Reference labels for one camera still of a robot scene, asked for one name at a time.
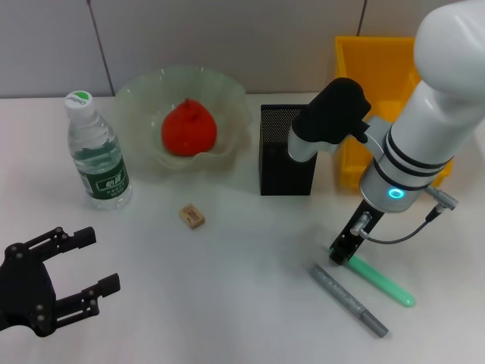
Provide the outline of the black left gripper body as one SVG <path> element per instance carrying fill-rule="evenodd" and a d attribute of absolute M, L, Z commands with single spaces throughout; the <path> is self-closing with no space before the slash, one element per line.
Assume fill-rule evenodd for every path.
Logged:
<path fill-rule="evenodd" d="M 23 243 L 8 246 L 1 264 L 1 329 L 24 326 L 39 337 L 53 334 L 55 301 L 42 260 Z"/>

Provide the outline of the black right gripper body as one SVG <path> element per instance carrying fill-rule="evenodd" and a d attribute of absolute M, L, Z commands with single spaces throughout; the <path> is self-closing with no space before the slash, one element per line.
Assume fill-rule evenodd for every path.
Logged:
<path fill-rule="evenodd" d="M 363 215 L 368 217 L 368 223 L 362 228 L 362 230 L 369 235 L 383 217 L 384 213 L 372 207 L 365 200 L 362 200 L 338 237 L 339 248 L 358 249 L 360 247 L 361 243 L 364 241 L 364 238 L 359 234 L 352 234 L 351 229 L 357 224 L 358 220 Z"/>

